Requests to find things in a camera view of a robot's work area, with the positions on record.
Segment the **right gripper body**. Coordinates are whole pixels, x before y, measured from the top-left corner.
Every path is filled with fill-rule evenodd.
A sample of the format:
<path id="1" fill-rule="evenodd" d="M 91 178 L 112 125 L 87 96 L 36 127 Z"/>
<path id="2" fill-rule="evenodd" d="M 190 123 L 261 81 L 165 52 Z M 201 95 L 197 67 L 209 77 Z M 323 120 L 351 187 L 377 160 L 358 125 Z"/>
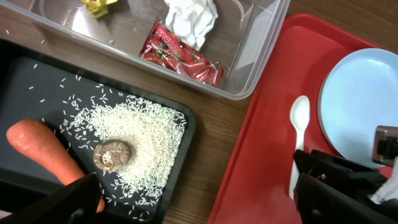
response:
<path id="1" fill-rule="evenodd" d="M 371 195 L 387 181 L 378 169 L 318 150 L 297 150 L 294 161 L 299 173 L 308 174 L 361 205 L 375 205 Z"/>

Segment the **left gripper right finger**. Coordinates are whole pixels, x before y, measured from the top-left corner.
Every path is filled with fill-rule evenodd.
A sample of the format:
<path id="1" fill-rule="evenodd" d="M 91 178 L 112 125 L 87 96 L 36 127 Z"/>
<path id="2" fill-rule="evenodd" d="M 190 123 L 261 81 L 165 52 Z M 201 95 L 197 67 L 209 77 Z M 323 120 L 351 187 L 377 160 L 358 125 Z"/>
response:
<path id="1" fill-rule="evenodd" d="M 397 224 L 396 218 L 365 206 L 308 174 L 300 174 L 295 203 L 303 224 Z"/>

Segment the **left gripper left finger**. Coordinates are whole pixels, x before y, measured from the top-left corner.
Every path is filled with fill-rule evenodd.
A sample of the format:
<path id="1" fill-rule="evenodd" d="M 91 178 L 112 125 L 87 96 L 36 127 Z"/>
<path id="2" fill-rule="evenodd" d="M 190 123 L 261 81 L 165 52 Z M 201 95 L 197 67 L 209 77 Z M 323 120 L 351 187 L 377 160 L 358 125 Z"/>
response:
<path id="1" fill-rule="evenodd" d="M 1 184 L 1 224 L 94 223 L 100 204 L 99 181 L 88 174 L 50 195 Z"/>

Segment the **brown food lump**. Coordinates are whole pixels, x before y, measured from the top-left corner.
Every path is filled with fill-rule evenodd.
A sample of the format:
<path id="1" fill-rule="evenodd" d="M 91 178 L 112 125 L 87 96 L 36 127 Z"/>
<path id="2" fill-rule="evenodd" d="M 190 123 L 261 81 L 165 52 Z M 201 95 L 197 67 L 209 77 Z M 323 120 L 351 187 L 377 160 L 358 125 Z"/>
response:
<path id="1" fill-rule="evenodd" d="M 93 162 L 100 170 L 116 172 L 129 162 L 131 156 L 132 149 L 126 141 L 112 139 L 95 147 Z"/>

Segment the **orange carrot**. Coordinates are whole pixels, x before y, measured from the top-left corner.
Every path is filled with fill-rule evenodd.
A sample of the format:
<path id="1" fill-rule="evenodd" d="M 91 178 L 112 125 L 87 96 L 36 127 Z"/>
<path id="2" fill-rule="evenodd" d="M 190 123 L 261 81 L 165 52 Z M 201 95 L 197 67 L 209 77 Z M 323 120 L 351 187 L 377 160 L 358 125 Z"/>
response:
<path id="1" fill-rule="evenodd" d="M 40 121 L 20 120 L 6 131 L 6 137 L 16 151 L 44 167 L 63 185 L 85 176 L 53 131 Z"/>

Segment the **light blue plate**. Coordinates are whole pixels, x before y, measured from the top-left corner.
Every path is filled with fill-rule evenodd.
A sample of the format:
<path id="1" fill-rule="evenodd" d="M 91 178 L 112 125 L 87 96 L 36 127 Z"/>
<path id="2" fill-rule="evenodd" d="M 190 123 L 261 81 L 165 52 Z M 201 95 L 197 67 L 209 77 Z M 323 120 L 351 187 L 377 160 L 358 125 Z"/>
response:
<path id="1" fill-rule="evenodd" d="M 318 97 L 318 120 L 332 147 L 371 168 L 378 126 L 397 126 L 397 54 L 357 50 L 326 76 Z"/>

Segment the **white plastic spoon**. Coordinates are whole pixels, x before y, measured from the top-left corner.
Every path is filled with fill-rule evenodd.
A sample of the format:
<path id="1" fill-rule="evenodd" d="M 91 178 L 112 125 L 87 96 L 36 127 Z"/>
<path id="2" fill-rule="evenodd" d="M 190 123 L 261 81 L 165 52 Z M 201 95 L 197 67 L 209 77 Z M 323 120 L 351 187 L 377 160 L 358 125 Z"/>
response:
<path id="1" fill-rule="evenodd" d="M 310 101 L 307 96 L 299 96 L 290 109 L 290 122 L 296 132 L 295 151 L 304 150 L 304 139 L 307 126 L 310 122 Z M 292 163 L 292 170 L 289 182 L 289 197 L 294 198 L 294 188 L 299 177 L 299 171 L 295 161 Z"/>

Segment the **red snack wrapper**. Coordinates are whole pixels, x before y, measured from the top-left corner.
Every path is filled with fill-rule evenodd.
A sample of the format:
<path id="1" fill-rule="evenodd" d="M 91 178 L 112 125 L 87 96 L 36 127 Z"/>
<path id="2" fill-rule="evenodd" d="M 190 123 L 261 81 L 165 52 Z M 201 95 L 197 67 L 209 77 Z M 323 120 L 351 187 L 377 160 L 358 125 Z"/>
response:
<path id="1" fill-rule="evenodd" d="M 158 18 L 154 21 L 139 57 L 206 84 L 218 84 L 223 75 L 221 62 L 214 62 L 183 43 Z"/>

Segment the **yellow snack wrapper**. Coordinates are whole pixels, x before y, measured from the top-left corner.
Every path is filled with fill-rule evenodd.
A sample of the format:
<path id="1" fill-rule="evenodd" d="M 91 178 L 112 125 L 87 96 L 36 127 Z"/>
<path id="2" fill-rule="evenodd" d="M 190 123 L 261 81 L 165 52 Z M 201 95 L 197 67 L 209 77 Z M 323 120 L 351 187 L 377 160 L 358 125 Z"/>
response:
<path id="1" fill-rule="evenodd" d="M 86 10 L 97 19 L 109 12 L 109 6 L 118 2 L 118 0 L 81 0 Z"/>

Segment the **white napkin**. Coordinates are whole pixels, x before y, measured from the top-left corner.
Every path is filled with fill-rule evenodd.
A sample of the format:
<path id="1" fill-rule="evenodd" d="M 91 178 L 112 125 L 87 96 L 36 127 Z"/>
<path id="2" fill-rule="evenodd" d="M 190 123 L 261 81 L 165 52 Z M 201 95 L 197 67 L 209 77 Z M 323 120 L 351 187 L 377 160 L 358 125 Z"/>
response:
<path id="1" fill-rule="evenodd" d="M 218 18 L 212 0 L 164 0 L 169 7 L 165 25 L 185 44 L 199 51 Z"/>

